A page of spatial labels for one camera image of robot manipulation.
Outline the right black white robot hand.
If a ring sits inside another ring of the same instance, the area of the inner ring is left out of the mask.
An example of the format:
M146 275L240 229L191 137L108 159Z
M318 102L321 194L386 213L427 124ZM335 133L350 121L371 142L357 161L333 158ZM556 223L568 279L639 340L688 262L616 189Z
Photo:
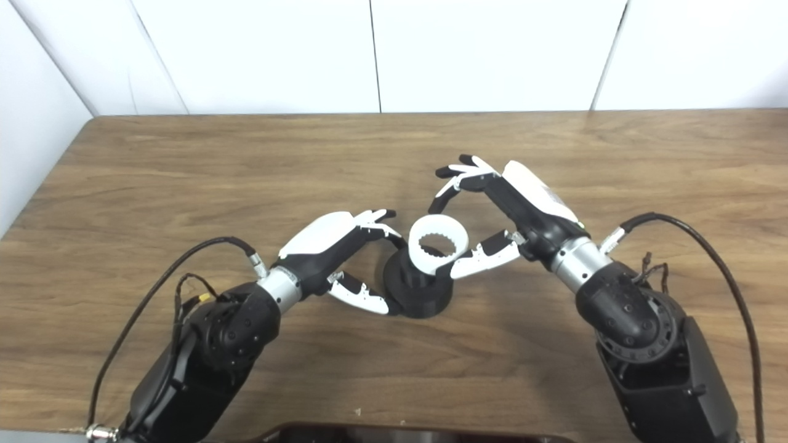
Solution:
M441 214L462 191L484 193L515 227L440 266L439 273L453 280L503 266L520 256L549 268L569 241L590 238L574 212L519 162L510 161L500 173L480 157L462 154L458 164L438 168L435 175L447 182L437 191L429 214Z

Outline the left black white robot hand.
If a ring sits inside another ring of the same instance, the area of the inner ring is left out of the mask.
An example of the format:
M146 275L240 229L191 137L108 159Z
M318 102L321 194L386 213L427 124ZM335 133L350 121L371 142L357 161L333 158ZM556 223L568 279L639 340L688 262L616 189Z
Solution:
M394 218L392 209L324 214L298 232L279 250L272 270L287 272L299 301L311 295L332 297L371 313L397 315L400 307L340 267L366 244L385 239L398 250L406 243L397 230L385 223Z

